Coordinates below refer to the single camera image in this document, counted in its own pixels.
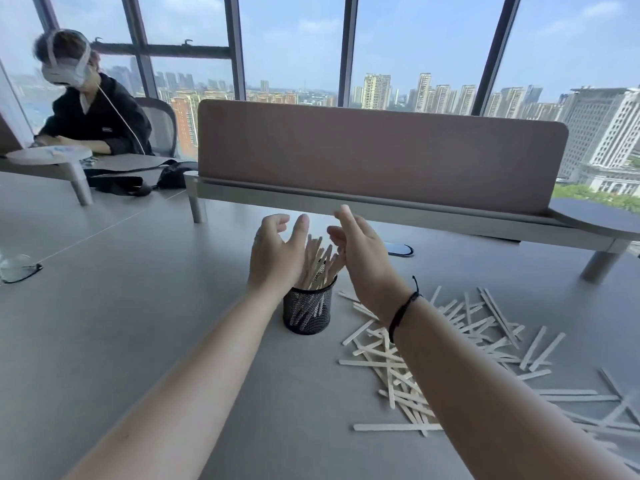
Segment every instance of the person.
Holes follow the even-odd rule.
[[[45,79],[67,90],[53,102],[36,144],[82,145],[93,153],[152,155],[151,124],[140,105],[114,78],[100,72],[100,56],[80,32],[38,37],[34,55]]]
[[[343,205],[327,231],[344,249],[356,294],[386,326],[412,296],[384,242]],[[67,480],[196,480],[216,444],[271,315],[302,270],[309,218],[265,217],[247,290],[196,348],[149,391]],[[637,480],[617,457],[429,304],[412,301],[394,342],[476,480]]]

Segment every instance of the forearm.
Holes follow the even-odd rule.
[[[197,479],[278,302],[268,290],[245,295],[67,480]]]
[[[389,324],[410,293],[402,285],[396,288],[383,322]],[[462,336],[427,300],[409,306],[394,341],[477,480],[637,478],[556,406]]]
[[[78,140],[78,144],[89,148],[93,153],[100,153],[102,155],[111,154],[111,147],[100,139],[82,139]]]

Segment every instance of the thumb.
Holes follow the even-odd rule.
[[[353,217],[348,205],[341,205],[340,210],[336,212],[336,217],[340,220],[340,225],[347,237],[347,241],[362,235],[362,229],[358,226],[358,223],[356,222],[355,217]]]
[[[306,214],[300,214],[296,223],[293,225],[293,231],[289,238],[288,244],[304,249],[307,242],[307,234],[309,232],[309,216]]]

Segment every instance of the blue sky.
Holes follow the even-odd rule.
[[[60,24],[89,38],[130,41],[120,0],[52,0]],[[432,84],[477,84],[503,0],[360,0],[352,85],[366,72],[391,74],[401,93],[420,72]],[[0,0],[0,48],[9,72],[37,65],[40,31],[31,0]],[[226,45],[222,0],[140,0],[152,43]],[[272,88],[336,91],[344,0],[240,0],[246,79]],[[541,100],[581,85],[640,84],[640,0],[523,0],[494,90],[536,84]],[[104,57],[104,66],[128,64]],[[156,59],[156,70],[231,80],[228,61]]]

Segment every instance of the white vr headset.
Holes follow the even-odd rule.
[[[70,32],[84,41],[84,53],[80,60],[71,58],[57,59],[53,53],[53,40],[60,32]],[[47,53],[49,63],[42,64],[42,75],[46,81],[52,84],[64,84],[73,88],[79,88],[89,75],[89,57],[91,56],[91,44],[80,32],[75,30],[56,30],[47,39]]]

